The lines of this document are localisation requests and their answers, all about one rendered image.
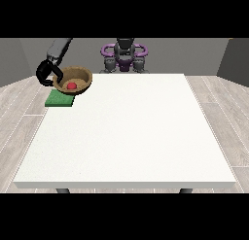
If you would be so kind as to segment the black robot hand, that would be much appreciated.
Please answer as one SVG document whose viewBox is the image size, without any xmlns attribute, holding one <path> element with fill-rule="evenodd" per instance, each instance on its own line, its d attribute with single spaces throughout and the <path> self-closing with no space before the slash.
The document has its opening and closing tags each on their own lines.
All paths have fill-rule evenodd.
<svg viewBox="0 0 249 240">
<path fill-rule="evenodd" d="M 53 81 L 48 80 L 48 76 L 51 72 L 57 75 L 57 82 L 60 83 L 63 79 L 62 71 L 48 59 L 43 60 L 36 70 L 36 77 L 41 85 L 53 86 Z"/>
</svg>

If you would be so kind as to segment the green square pad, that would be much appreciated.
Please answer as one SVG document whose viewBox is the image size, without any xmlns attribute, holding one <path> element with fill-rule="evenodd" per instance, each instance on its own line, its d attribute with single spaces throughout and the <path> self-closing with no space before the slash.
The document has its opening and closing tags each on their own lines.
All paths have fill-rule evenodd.
<svg viewBox="0 0 249 240">
<path fill-rule="evenodd" d="M 57 89 L 52 89 L 46 102 L 46 107 L 71 107 L 75 96 L 63 94 Z"/>
</svg>

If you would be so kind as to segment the brown wooden bowl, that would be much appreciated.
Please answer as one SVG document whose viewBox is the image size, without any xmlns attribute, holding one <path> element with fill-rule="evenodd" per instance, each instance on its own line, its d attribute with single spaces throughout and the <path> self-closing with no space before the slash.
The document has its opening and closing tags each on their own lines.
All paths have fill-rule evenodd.
<svg viewBox="0 0 249 240">
<path fill-rule="evenodd" d="M 85 92 L 92 82 L 92 72 L 86 67 L 69 66 L 61 69 L 63 78 L 57 81 L 57 75 L 53 76 L 53 86 L 60 92 L 69 95 L 78 95 Z M 75 89 L 68 89 L 69 83 L 75 83 Z"/>
</svg>

